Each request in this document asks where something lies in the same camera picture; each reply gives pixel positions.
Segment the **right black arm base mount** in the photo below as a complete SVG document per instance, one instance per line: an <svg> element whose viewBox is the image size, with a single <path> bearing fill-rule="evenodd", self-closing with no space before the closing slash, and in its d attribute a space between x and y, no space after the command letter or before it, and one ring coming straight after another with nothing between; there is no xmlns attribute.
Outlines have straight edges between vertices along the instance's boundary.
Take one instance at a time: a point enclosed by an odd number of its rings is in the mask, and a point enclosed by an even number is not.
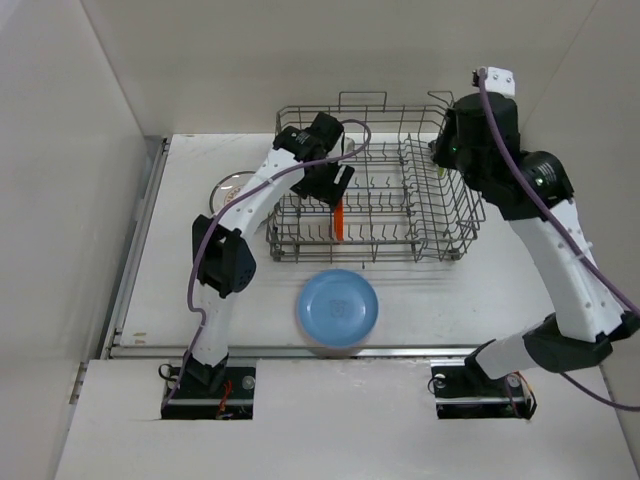
<svg viewBox="0 0 640 480"><path fill-rule="evenodd" d="M529 421L538 402L519 372L499 379L472 373L463 363L434 361L427 387L439 420L519 419Z"/></svg>

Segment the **pink plate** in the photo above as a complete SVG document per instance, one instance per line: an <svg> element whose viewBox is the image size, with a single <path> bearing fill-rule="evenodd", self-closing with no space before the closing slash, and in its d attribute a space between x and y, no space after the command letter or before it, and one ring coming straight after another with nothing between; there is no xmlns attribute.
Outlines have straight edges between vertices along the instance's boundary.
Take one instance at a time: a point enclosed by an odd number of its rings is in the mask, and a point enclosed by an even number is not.
<svg viewBox="0 0 640 480"><path fill-rule="evenodd" d="M341 359L358 357L360 352L366 348L365 345L355 344L343 347L330 346L309 339L305 348L311 355L322 359Z"/></svg>

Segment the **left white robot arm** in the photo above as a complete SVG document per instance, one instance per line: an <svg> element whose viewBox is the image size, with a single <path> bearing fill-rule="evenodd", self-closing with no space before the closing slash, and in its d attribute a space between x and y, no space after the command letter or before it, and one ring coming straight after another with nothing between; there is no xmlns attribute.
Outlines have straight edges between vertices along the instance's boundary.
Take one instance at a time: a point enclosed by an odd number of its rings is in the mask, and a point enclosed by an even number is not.
<svg viewBox="0 0 640 480"><path fill-rule="evenodd" d="M283 129L240 192L218 213L194 220L187 306L200 323L174 391L193 388L209 397L223 387L233 304L257 270L250 241L287 192L336 209L354 173L334 152L344 131L344 122L323 112L303 129Z"/></svg>

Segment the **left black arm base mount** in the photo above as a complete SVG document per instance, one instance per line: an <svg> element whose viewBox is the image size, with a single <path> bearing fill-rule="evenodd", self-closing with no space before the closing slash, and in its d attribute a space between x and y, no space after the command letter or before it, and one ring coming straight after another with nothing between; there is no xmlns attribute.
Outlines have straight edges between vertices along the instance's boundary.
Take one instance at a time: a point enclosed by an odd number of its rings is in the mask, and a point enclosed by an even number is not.
<svg viewBox="0 0 640 480"><path fill-rule="evenodd" d="M178 379L180 367L161 364L159 376L165 381L160 406L162 420L252 420L256 388L256 365L227 366L221 385L211 392L187 374L176 392L168 397Z"/></svg>

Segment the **white plate brown floral pattern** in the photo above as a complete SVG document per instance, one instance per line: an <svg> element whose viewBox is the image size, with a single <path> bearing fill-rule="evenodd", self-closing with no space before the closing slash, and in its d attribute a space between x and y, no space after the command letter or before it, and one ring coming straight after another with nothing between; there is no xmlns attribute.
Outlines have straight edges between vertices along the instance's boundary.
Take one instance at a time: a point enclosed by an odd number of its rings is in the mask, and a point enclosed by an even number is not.
<svg viewBox="0 0 640 480"><path fill-rule="evenodd" d="M209 210L215 215L231 202L253 177L254 171L238 171L221 179L212 189L209 196Z"/></svg>

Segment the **blue plate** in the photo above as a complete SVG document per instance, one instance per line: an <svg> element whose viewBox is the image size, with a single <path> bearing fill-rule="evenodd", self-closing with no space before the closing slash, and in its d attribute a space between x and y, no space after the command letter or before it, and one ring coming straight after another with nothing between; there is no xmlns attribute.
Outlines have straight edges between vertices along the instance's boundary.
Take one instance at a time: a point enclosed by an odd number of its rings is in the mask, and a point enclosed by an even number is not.
<svg viewBox="0 0 640 480"><path fill-rule="evenodd" d="M296 317L304 334L330 349L362 344L376 326L379 300L361 275L330 269L314 275L301 289Z"/></svg>

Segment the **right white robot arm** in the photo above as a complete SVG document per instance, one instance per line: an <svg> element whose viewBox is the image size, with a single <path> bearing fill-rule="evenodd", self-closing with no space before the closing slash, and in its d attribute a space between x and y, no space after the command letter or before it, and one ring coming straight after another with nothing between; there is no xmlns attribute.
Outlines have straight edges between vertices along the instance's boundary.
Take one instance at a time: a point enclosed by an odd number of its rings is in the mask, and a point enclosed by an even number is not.
<svg viewBox="0 0 640 480"><path fill-rule="evenodd" d="M498 208L523 242L554 311L528 331L491 340L465 360L463 381L477 394L518 370L553 373L591 368L615 341L639 329L639 316L590 271L574 189L561 161L520 147L518 110L501 94L470 94L446 112L433 143L434 163L458 171L466 186Z"/></svg>

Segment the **small orange plate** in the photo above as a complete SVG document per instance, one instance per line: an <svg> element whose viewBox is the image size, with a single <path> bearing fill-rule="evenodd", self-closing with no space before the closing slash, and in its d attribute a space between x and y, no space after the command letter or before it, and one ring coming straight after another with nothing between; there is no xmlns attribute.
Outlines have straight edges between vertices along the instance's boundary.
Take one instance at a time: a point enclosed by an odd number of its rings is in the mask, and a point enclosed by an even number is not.
<svg viewBox="0 0 640 480"><path fill-rule="evenodd" d="M340 200L332 212L332 227L334 238L338 242L344 241L344 205Z"/></svg>

